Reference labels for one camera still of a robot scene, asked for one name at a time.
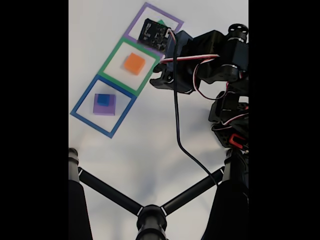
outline purple square outline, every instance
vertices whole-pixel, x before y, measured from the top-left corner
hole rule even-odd
[[[177,33],[180,30],[180,28],[182,27],[182,25],[184,24],[184,21],[182,21],[182,20],[176,18],[175,16],[172,16],[171,14],[169,14],[169,13],[167,13],[167,12],[165,12],[165,11],[159,9],[159,8],[157,8],[156,6],[151,5],[148,2],[145,2],[143,4],[142,8],[137,13],[137,15],[134,17],[133,21],[130,23],[130,25],[127,28],[127,30],[124,32],[123,37],[129,39],[130,41],[132,41],[134,43],[137,42],[136,39],[134,39],[133,37],[129,36],[129,33],[130,33],[131,29],[134,27],[134,25],[136,24],[136,22],[138,21],[138,19],[140,18],[140,16],[142,15],[142,13],[144,12],[144,10],[147,7],[152,9],[152,10],[155,10],[156,12],[158,12],[158,13],[160,13],[160,14],[162,14],[162,15],[170,18],[170,19],[172,19],[173,21],[177,22],[178,26],[176,26],[176,29],[174,30],[175,33]],[[156,55],[158,55],[160,57],[162,57],[164,55],[163,53],[160,53],[160,52],[158,52],[156,50],[153,50],[153,49],[150,49],[150,48],[147,48],[147,47],[145,47],[145,49],[148,49],[150,52],[152,52],[152,53],[154,53],[154,54],[156,54]]]

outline blue cube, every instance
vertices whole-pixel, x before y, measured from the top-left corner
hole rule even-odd
[[[109,94],[98,94],[97,103],[100,106],[109,106],[110,95]]]

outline circuit board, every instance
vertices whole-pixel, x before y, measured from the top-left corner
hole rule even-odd
[[[147,18],[140,32],[138,43],[164,53],[169,36],[169,27]]]

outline red and white wire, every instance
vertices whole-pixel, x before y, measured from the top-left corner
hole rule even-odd
[[[171,36],[172,36],[172,38],[173,38],[174,43],[176,43],[177,41],[176,41],[176,37],[175,37],[174,32],[171,30],[171,28],[169,28],[169,29],[168,29],[168,31],[169,31],[169,33],[171,34]]]
[[[233,118],[230,118],[228,121],[226,121],[226,122],[221,122],[221,124],[223,125],[223,126],[226,126],[226,125],[228,125],[229,123],[231,123],[233,120],[236,120],[236,119],[239,119],[239,118],[241,118],[241,117],[243,117],[243,116],[246,116],[246,115],[249,115],[249,113],[244,113],[244,114],[240,114],[240,115],[238,115],[238,116],[234,116]]]
[[[200,59],[212,59],[220,57],[218,54],[203,54],[203,55],[194,55],[194,56],[179,56],[176,58],[177,61],[187,61],[187,60],[200,60]],[[170,63],[173,62],[173,57],[168,57],[160,60],[160,63]]]
[[[205,99],[208,99],[208,100],[218,100],[218,99],[222,99],[228,92],[228,86],[229,86],[229,83],[226,82],[225,84],[225,91],[224,91],[224,94],[220,97],[217,97],[217,98],[210,98],[210,97],[207,97],[205,96],[196,86],[196,74],[197,74],[197,71],[198,71],[198,68],[199,68],[199,65],[200,64],[204,64],[204,63],[208,63],[212,60],[215,60],[214,58],[211,58],[211,59],[206,59],[206,60],[203,60],[201,63],[197,64],[193,70],[193,75],[192,75],[192,82],[193,82],[193,88],[195,91],[197,91],[202,97],[204,97]]]
[[[226,130],[226,129],[231,129],[231,128],[232,128],[232,126],[227,126],[227,127],[218,128],[218,129],[212,129],[212,127],[211,127],[211,130],[212,130],[213,132],[215,132],[215,131],[221,131],[221,130]]]

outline purple block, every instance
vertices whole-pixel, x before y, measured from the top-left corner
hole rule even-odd
[[[94,95],[93,113],[95,115],[114,116],[116,114],[116,95],[110,95],[109,106],[99,105],[98,95]]]

